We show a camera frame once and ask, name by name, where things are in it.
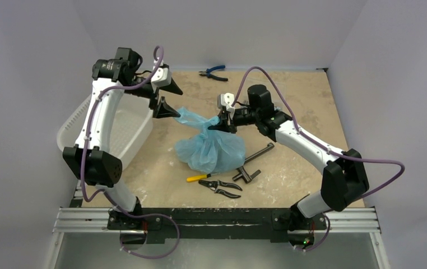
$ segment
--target blue plastic bag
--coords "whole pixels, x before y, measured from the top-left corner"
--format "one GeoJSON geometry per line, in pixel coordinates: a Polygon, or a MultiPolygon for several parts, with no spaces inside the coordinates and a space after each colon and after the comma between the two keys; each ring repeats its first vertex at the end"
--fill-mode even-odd
{"type": "Polygon", "coordinates": [[[182,107],[180,117],[174,118],[179,123],[200,130],[191,139],[182,139],[175,144],[179,160],[187,163],[193,170],[203,173],[222,173],[234,170],[245,163],[245,142],[241,137],[207,129],[219,122],[217,116],[206,119],[182,107]]]}

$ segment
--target pliers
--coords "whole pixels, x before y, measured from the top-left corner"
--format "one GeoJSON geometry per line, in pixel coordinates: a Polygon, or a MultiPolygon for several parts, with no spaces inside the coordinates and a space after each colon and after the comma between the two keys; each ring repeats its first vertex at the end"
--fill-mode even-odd
{"type": "Polygon", "coordinates": [[[220,180],[217,180],[217,181],[199,180],[199,184],[211,189],[215,193],[222,194],[222,195],[227,196],[227,197],[232,198],[232,199],[240,198],[241,196],[237,195],[237,194],[226,192],[223,189],[219,189],[219,185],[222,187],[234,188],[234,189],[237,189],[239,191],[243,191],[242,188],[240,188],[240,186],[238,186],[235,183],[227,183],[227,182],[222,182],[220,180]]]}
{"type": "Polygon", "coordinates": [[[205,71],[199,71],[199,76],[211,78],[211,79],[217,80],[217,81],[228,81],[228,78],[226,78],[226,77],[217,77],[217,76],[211,74],[212,71],[219,70],[219,69],[225,69],[225,65],[215,66],[215,67],[209,68],[205,71]]]}

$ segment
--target metal wrench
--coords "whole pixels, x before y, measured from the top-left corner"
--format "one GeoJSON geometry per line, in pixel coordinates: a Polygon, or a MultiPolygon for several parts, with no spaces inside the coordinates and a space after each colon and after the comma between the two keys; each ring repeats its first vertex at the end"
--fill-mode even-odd
{"type": "MultiPolygon", "coordinates": [[[[267,153],[268,151],[272,150],[274,147],[275,147],[275,144],[273,144],[273,143],[268,143],[268,145],[267,145],[264,149],[262,149],[262,150],[260,150],[260,151],[258,151],[258,152],[256,152],[256,153],[254,153],[253,155],[251,155],[251,156],[249,156],[248,158],[246,158],[246,159],[245,159],[245,164],[246,164],[246,163],[248,163],[248,162],[250,162],[250,161],[252,161],[252,160],[254,160],[254,159],[256,159],[256,158],[258,158],[258,157],[260,157],[261,155],[263,155],[263,154],[267,153]]],[[[247,173],[247,171],[245,171],[245,168],[244,168],[243,166],[238,167],[236,170],[237,170],[238,172],[240,172],[240,173],[239,173],[239,174],[237,174],[236,176],[234,176],[234,177],[232,178],[232,179],[233,179],[233,181],[237,181],[237,180],[239,180],[240,178],[243,178],[243,180],[245,181],[245,183],[246,183],[246,184],[250,183],[250,182],[253,180],[253,178],[255,178],[257,175],[259,175],[259,174],[261,173],[261,171],[260,171],[260,170],[256,170],[256,171],[255,171],[255,173],[253,173],[253,174],[250,176],[250,175],[247,173]]]]}

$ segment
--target yellow screwdriver handle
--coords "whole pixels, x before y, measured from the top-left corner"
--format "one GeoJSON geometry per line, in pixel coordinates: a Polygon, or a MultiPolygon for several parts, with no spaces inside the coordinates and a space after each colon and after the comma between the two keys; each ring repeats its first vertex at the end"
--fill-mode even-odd
{"type": "Polygon", "coordinates": [[[187,178],[187,182],[194,182],[204,178],[207,178],[207,175],[196,175],[195,177],[187,178]]]}

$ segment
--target table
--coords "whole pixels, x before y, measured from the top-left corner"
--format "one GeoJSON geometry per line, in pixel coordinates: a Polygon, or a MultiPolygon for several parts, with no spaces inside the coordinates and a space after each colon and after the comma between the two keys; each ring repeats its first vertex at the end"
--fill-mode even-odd
{"type": "MultiPolygon", "coordinates": [[[[243,71],[225,71],[218,75],[228,77],[228,82],[219,82],[198,75],[198,72],[174,72],[173,79],[184,91],[183,96],[161,91],[173,108],[182,106],[206,118],[218,114],[216,106],[220,93],[236,94],[243,71]]],[[[272,79],[293,109],[299,124],[320,139],[342,149],[348,149],[327,76],[318,72],[271,72],[272,79]]],[[[274,88],[260,72],[250,73],[239,101],[247,99],[247,88],[264,84],[272,93],[273,101],[279,101],[274,88]]],[[[128,188],[139,197],[143,207],[289,207],[308,192],[321,187],[322,176],[313,165],[293,150],[275,144],[265,155],[245,165],[252,174],[257,169],[261,174],[251,183],[237,181],[243,191],[238,199],[214,194],[198,183],[185,179],[197,174],[177,159],[174,145],[181,139],[198,134],[198,130],[181,125],[171,118],[154,119],[154,127],[138,154],[126,167],[122,179],[128,188]]],[[[271,142],[261,135],[255,126],[238,128],[238,136],[245,140],[247,156],[266,147],[271,142]]],[[[232,182],[236,171],[216,175],[211,179],[232,182]]],[[[109,207],[103,197],[96,197],[83,207],[109,207]]],[[[351,207],[363,207],[362,200],[351,207]]]]}

